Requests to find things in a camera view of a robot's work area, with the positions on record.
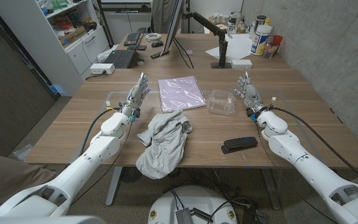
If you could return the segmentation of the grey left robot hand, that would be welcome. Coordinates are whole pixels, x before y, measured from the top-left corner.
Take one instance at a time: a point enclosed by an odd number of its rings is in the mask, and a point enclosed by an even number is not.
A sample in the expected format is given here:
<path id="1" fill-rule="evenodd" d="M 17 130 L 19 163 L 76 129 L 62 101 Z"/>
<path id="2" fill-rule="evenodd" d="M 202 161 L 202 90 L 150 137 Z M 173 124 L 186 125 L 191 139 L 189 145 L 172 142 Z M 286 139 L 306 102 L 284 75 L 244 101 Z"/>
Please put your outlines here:
<path id="1" fill-rule="evenodd" d="M 147 75 L 141 72 L 138 82 L 127 92 L 121 113 L 128 117 L 132 116 L 140 108 L 149 91 Z"/>

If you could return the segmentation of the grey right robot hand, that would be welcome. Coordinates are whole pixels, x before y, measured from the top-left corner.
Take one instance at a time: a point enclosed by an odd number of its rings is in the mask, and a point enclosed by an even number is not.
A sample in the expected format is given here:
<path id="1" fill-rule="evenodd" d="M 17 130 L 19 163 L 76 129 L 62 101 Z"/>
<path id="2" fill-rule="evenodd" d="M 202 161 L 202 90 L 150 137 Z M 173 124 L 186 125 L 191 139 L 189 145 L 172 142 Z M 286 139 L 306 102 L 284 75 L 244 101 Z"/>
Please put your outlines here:
<path id="1" fill-rule="evenodd" d="M 258 90 L 251 84 L 251 79 L 247 70 L 245 72 L 245 77 L 239 77 L 237 83 L 239 88 L 235 88 L 234 92 L 243 100 L 246 106 L 247 116 L 258 118 L 267 110 L 267 107 L 264 105 Z"/>

